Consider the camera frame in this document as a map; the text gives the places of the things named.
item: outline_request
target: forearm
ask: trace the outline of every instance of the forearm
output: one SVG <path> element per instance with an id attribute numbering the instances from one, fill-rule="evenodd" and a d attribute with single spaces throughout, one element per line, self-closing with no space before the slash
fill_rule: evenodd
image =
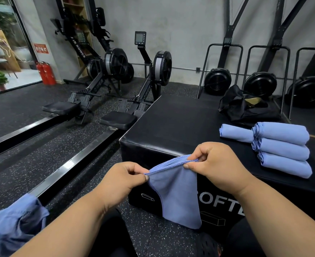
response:
<path id="1" fill-rule="evenodd" d="M 95 192 L 71 205 L 12 256 L 87 256 L 100 229 L 105 207 Z"/>
<path id="2" fill-rule="evenodd" d="M 279 192 L 253 178 L 234 196 L 268 257 L 315 256 L 315 221 Z"/>

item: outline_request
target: red sign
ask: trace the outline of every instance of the red sign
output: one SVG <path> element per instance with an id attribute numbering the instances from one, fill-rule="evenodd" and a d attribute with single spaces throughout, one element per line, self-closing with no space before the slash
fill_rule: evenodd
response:
<path id="1" fill-rule="evenodd" d="M 34 43 L 34 47 L 35 47 L 37 53 L 49 54 L 46 44 L 35 44 Z"/>

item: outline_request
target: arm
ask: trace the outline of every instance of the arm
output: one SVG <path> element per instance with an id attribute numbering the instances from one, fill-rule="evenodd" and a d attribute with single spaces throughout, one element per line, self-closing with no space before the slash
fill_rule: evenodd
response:
<path id="1" fill-rule="evenodd" d="M 315 256 L 315 221 L 279 192 L 248 172 L 229 146 L 206 142 L 188 158 L 186 168 L 206 176 L 232 194 L 268 257 Z"/>
<path id="2" fill-rule="evenodd" d="M 147 172 L 133 162 L 115 164 L 92 192 L 77 200 L 12 256 L 87 256 L 104 214 L 133 187 L 146 182 L 148 177 L 143 173 Z"/>

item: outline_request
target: stack of towels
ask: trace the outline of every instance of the stack of towels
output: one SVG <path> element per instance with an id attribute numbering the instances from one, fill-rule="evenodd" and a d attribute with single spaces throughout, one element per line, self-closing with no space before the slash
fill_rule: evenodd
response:
<path id="1" fill-rule="evenodd" d="M 309 141 L 305 126 L 260 122 L 249 130 L 223 124 L 219 132 L 220 137 L 251 143 L 263 167 L 302 178 L 312 175 L 312 168 L 306 161 L 310 152 L 305 145 Z"/>

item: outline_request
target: black bag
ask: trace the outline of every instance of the black bag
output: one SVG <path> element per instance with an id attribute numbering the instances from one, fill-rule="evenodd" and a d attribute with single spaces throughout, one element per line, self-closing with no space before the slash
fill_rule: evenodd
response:
<path id="1" fill-rule="evenodd" d="M 242 91 L 237 85 L 231 86 L 220 100 L 219 112 L 233 123 L 254 126 L 257 122 L 279 122 L 281 116 L 273 102 Z"/>

